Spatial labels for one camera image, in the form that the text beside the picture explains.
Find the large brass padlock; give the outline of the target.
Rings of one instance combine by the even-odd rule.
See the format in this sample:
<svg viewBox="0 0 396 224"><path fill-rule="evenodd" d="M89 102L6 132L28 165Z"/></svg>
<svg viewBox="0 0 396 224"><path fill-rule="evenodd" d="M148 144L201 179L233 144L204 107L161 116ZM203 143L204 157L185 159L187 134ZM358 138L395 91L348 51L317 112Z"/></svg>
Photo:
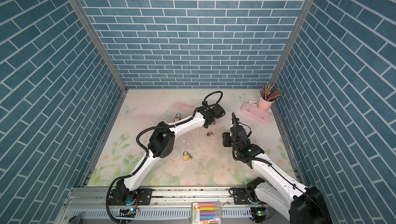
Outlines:
<svg viewBox="0 0 396 224"><path fill-rule="evenodd" d="M188 161L188 160L191 160L191 159L192 159L192 156L190 155L190 153L187 152L187 151L184 151L183 152L183 161Z"/></svg>

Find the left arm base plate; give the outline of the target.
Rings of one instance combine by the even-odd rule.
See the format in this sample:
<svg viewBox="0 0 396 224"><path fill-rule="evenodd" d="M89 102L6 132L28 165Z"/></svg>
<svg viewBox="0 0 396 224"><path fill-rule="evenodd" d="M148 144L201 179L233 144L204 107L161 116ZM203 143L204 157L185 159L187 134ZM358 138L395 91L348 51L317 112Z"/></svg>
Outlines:
<svg viewBox="0 0 396 224"><path fill-rule="evenodd" d="M153 190L151 188L139 188L136 191L114 189L108 197L108 204L124 206L149 205L152 193Z"/></svg>

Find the red padlock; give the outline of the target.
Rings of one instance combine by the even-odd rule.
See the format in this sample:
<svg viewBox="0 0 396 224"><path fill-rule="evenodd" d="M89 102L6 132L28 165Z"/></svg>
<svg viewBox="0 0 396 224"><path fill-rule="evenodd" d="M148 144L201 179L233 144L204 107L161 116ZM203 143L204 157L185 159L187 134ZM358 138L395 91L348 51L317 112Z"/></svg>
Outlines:
<svg viewBox="0 0 396 224"><path fill-rule="evenodd" d="M174 117L173 122L178 122L178 121L180 121L180 120L181 120L181 113L177 113L177 114L175 115L175 117Z"/></svg>

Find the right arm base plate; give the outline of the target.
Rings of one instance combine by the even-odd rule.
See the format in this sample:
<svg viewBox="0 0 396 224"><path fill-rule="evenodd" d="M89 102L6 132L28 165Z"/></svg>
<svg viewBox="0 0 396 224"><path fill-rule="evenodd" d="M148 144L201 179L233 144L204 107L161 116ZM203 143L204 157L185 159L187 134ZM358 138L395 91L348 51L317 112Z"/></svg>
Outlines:
<svg viewBox="0 0 396 224"><path fill-rule="evenodd" d="M232 187L229 189L229 194L232 196L235 205L268 205L264 201L260 201L252 190L242 187Z"/></svg>

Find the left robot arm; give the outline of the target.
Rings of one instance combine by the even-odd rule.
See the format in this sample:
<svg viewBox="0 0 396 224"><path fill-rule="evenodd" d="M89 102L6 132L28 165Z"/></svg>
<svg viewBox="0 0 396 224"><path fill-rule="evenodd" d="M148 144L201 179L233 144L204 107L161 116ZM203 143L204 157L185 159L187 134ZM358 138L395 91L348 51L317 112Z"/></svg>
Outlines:
<svg viewBox="0 0 396 224"><path fill-rule="evenodd" d="M200 106L184 119L173 123L160 122L157 126L140 132L136 142L145 150L145 155L131 173L114 179L116 188L109 191L109 199L119 205L135 203L137 189L143 179L159 160L171 154L178 137L196 128L208 128L224 115L225 110L219 104Z"/></svg>

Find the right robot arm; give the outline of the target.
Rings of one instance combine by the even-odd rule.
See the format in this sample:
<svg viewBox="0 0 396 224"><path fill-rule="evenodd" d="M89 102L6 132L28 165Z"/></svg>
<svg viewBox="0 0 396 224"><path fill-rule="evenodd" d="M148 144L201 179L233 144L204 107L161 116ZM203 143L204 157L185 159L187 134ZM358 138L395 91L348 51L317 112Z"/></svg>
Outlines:
<svg viewBox="0 0 396 224"><path fill-rule="evenodd" d="M246 185L252 202L264 202L291 224L331 224L324 196L314 186L306 186L285 173L249 140L241 125L222 134L223 146L232 148L233 159L247 164L260 174Z"/></svg>

